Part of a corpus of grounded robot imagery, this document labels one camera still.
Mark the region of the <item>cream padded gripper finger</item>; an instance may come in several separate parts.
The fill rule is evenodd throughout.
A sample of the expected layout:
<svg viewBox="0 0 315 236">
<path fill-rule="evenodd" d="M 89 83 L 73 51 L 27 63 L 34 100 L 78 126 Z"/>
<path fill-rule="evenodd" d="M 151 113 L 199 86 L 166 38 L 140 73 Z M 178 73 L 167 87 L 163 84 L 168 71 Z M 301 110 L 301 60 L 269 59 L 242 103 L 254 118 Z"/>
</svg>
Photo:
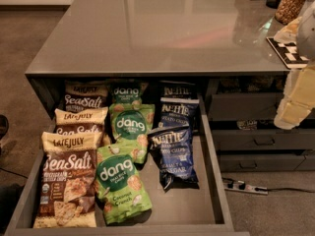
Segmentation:
<svg viewBox="0 0 315 236">
<path fill-rule="evenodd" d="M 291 130 L 309 116 L 315 107 L 315 63 L 300 70 L 291 70 L 286 77 L 283 99 L 278 107 L 274 124 Z"/>
</svg>

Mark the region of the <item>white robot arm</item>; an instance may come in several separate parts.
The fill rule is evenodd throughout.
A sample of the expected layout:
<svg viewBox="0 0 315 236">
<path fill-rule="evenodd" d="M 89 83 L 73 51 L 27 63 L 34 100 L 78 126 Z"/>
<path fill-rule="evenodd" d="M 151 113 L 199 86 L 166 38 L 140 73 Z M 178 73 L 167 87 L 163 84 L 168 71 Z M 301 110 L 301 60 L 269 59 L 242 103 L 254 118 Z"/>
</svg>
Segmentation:
<svg viewBox="0 0 315 236">
<path fill-rule="evenodd" d="M 315 108 L 315 2 L 304 12 L 297 28 L 298 53 L 309 59 L 306 67 L 290 71 L 274 124 L 291 130 L 300 125 Z"/>
</svg>

